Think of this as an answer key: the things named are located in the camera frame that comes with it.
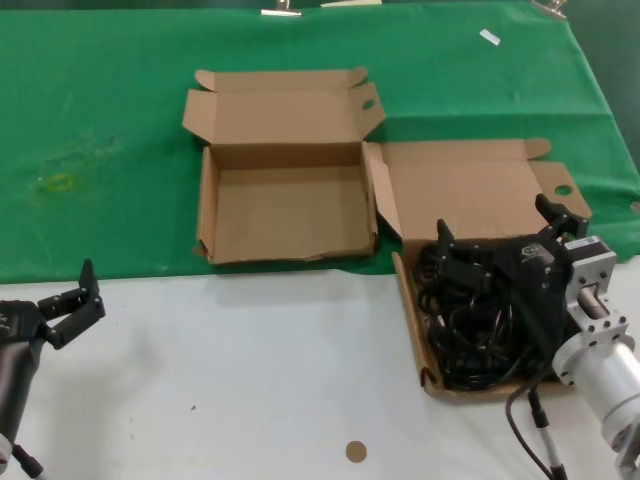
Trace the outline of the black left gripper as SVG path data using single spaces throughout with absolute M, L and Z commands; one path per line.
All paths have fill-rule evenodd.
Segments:
M 68 315 L 54 327 L 46 318 Z M 98 280 L 89 259 L 83 263 L 78 287 L 40 300 L 1 301 L 1 349 L 9 346 L 47 341 L 62 349 L 106 315 Z

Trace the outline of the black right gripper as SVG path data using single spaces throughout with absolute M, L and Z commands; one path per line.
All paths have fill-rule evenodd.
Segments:
M 552 358 L 562 343 L 567 317 L 568 254 L 556 240 L 586 237 L 589 220 L 572 213 L 544 194 L 535 199 L 547 222 L 536 235 L 514 237 L 498 244 L 494 267 L 504 278 L 509 299 L 521 317 L 534 346 Z M 456 243 L 443 219 L 437 220 L 437 278 L 474 293 L 488 293 L 492 259 L 488 248 Z

